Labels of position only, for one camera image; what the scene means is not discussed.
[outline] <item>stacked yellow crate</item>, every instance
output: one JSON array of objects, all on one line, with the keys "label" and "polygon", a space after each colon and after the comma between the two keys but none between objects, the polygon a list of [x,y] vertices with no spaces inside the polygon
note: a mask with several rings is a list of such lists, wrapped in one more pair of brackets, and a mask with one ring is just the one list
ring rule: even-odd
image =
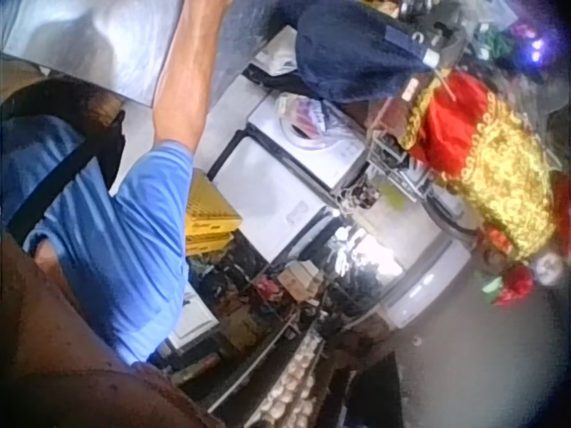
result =
[{"label": "stacked yellow crate", "polygon": [[232,232],[242,219],[206,174],[194,170],[186,206],[186,255],[193,256],[223,249],[232,241]]}]

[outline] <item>strap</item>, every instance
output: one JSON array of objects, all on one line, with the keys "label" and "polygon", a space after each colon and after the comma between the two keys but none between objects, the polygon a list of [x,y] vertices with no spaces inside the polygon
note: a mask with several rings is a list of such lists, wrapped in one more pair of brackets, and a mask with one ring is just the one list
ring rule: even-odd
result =
[{"label": "strap", "polygon": [[125,112],[121,111],[112,125],[102,134],[90,136],[86,141],[65,158],[46,178],[34,189],[13,215],[6,229],[19,246],[23,246],[26,237],[43,218],[55,198],[73,181],[75,176],[87,164],[110,144],[116,143],[121,135],[121,124]]}]

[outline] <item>blue t-shirt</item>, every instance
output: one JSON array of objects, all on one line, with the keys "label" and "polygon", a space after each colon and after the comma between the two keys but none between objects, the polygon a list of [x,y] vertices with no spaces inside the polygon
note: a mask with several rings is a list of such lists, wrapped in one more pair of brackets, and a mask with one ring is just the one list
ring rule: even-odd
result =
[{"label": "blue t-shirt", "polygon": [[[49,116],[2,128],[2,226],[83,137]],[[91,327],[128,363],[145,361],[177,323],[188,278],[185,209],[193,157],[164,142],[129,171],[114,197],[97,159],[68,184],[28,236],[47,238]]]}]

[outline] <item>man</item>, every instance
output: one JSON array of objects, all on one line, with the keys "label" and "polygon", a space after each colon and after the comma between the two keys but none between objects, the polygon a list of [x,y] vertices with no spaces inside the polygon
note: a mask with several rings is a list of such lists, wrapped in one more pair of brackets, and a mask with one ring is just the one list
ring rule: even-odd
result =
[{"label": "man", "polygon": [[[54,200],[23,249],[127,364],[146,361],[174,328],[187,281],[184,221],[203,133],[218,33],[231,0],[185,0],[157,87],[155,147],[114,198],[97,159]],[[2,126],[2,227],[83,142],[48,116]]]}]

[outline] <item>stainless steel counter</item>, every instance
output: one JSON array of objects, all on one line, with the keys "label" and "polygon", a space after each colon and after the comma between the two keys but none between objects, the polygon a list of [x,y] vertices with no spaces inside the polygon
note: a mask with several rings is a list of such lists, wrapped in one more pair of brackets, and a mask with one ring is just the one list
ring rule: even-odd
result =
[{"label": "stainless steel counter", "polygon": [[[275,33],[275,4],[232,4],[220,35],[212,103]],[[151,105],[181,5],[181,0],[4,0],[2,51]]]}]

